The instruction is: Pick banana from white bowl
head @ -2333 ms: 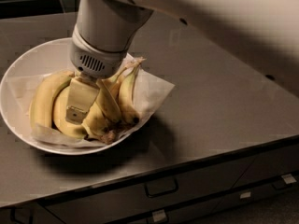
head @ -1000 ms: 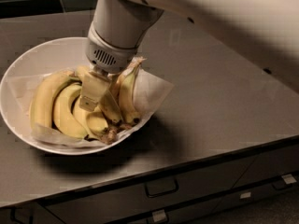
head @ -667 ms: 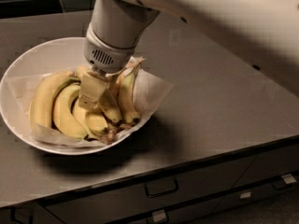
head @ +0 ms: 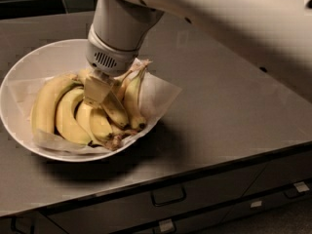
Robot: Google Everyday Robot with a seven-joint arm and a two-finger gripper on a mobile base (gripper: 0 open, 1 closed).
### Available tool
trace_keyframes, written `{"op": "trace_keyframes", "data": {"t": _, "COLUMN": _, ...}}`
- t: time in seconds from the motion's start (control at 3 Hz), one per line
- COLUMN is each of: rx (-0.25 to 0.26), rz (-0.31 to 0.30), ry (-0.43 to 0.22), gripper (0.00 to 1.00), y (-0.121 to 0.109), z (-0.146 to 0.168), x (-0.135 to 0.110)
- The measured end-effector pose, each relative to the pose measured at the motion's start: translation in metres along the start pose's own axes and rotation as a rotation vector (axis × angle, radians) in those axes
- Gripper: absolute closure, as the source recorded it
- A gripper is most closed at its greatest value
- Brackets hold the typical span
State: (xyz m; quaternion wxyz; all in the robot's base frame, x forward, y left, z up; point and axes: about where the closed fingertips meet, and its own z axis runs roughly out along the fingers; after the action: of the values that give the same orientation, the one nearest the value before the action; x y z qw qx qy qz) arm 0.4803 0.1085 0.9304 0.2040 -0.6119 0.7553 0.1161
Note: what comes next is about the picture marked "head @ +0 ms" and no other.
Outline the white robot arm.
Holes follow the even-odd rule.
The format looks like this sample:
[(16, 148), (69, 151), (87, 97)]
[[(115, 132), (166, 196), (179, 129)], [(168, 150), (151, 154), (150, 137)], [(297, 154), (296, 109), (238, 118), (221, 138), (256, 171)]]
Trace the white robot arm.
[(97, 0), (86, 58), (107, 76), (125, 72), (147, 32), (172, 14), (312, 100), (312, 0)]

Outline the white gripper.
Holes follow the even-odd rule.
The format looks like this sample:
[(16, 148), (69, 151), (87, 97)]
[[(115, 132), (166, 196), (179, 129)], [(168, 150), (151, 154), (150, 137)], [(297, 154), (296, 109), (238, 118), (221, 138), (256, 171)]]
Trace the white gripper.
[[(86, 58), (93, 68), (102, 73), (116, 77), (125, 73), (138, 55), (139, 34), (126, 28), (125, 30), (103, 29), (92, 24), (86, 49)], [(88, 75), (84, 84), (84, 101), (93, 108), (108, 96), (114, 81), (105, 75)]]

